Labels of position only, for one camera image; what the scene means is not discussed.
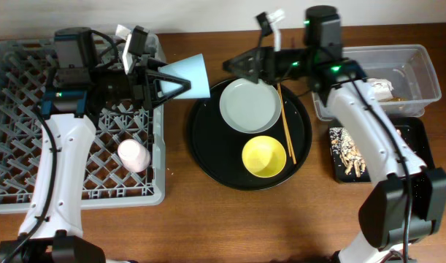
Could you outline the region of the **light blue plastic cup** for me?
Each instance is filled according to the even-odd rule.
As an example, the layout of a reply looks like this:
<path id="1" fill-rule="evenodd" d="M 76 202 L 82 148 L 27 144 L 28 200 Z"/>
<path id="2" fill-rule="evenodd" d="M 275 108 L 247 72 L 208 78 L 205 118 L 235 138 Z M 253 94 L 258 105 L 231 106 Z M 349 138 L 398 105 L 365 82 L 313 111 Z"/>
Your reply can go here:
<path id="1" fill-rule="evenodd" d="M 176 96 L 175 99 L 210 98 L 207 70 L 201 53 L 160 67 L 158 71 L 191 82 L 191 89 Z"/>

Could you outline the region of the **pink plastic cup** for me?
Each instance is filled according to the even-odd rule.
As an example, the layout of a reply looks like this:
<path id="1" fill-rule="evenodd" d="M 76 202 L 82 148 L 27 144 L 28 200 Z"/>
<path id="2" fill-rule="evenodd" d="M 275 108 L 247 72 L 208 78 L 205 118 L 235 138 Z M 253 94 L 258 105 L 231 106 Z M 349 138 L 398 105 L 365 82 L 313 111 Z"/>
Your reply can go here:
<path id="1" fill-rule="evenodd" d="M 133 139 L 124 140 L 119 144 L 118 155 L 123 166 L 129 172 L 143 172 L 151 162 L 149 150 Z"/>

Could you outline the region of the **yellow plastic bowl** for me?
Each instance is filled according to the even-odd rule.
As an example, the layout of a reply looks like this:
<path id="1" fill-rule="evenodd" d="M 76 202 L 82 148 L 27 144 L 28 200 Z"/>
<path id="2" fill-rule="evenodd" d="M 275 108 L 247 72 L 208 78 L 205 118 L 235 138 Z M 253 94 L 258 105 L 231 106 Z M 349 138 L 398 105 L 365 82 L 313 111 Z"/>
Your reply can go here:
<path id="1" fill-rule="evenodd" d="M 245 169 L 258 178 L 273 178 L 285 168 L 287 155 L 283 145 L 273 137 L 257 136 L 242 149 Z"/>

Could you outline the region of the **white paper napkin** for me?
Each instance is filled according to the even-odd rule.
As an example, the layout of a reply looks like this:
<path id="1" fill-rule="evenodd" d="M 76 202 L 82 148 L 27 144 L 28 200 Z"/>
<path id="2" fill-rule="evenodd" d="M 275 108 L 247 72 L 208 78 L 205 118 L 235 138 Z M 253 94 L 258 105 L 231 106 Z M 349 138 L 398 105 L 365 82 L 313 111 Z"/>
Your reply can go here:
<path id="1" fill-rule="evenodd" d="M 389 80 L 386 79 L 377 79 L 377 78 L 369 78 L 367 83 L 373 87 L 374 97 L 379 102 L 387 102 L 392 100 L 393 94 L 393 85 Z"/>

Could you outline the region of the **food scraps rice and peanuts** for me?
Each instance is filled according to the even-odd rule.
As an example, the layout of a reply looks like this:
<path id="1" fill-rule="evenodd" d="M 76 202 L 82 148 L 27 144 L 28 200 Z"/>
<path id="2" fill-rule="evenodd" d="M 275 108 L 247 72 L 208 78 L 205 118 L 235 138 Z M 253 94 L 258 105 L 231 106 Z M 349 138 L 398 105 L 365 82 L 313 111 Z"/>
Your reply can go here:
<path id="1" fill-rule="evenodd" d="M 343 127 L 333 127 L 330 128 L 329 135 L 332 153 L 338 155 L 345 166 L 343 174 L 360 178 L 366 170 L 366 164 L 348 131 Z"/>

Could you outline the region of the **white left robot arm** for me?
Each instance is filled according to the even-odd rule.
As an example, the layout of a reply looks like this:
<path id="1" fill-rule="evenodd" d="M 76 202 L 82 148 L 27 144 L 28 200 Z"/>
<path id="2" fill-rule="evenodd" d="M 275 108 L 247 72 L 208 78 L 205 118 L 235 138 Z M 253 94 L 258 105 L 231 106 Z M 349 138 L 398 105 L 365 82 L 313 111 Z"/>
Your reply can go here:
<path id="1" fill-rule="evenodd" d="M 102 63 L 88 27 L 54 36 L 58 65 L 49 70 L 34 114 L 42 126 L 42 150 L 32 200 L 16 240 L 0 243 L 0 262 L 104 262 L 103 250 L 84 240 L 82 184 L 101 111 L 129 100 L 153 110 L 191 89 L 189 80 L 159 72 L 164 63 L 145 58 L 148 33 L 118 26 L 125 46 Z"/>

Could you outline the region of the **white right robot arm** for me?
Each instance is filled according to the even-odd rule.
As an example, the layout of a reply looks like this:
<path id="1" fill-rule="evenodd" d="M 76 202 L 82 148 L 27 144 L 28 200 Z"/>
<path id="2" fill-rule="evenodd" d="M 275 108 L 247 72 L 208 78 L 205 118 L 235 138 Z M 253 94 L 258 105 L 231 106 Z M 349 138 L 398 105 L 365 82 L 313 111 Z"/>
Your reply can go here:
<path id="1" fill-rule="evenodd" d="M 360 232 L 332 262 L 408 262 L 409 246 L 437 233 L 446 204 L 446 172 L 431 169 L 396 132 L 360 64 L 343 55 L 336 8 L 305 12 L 304 46 L 258 45 L 224 62 L 225 71 L 270 84 L 307 79 L 311 92 L 348 131 L 373 185 L 362 204 Z"/>

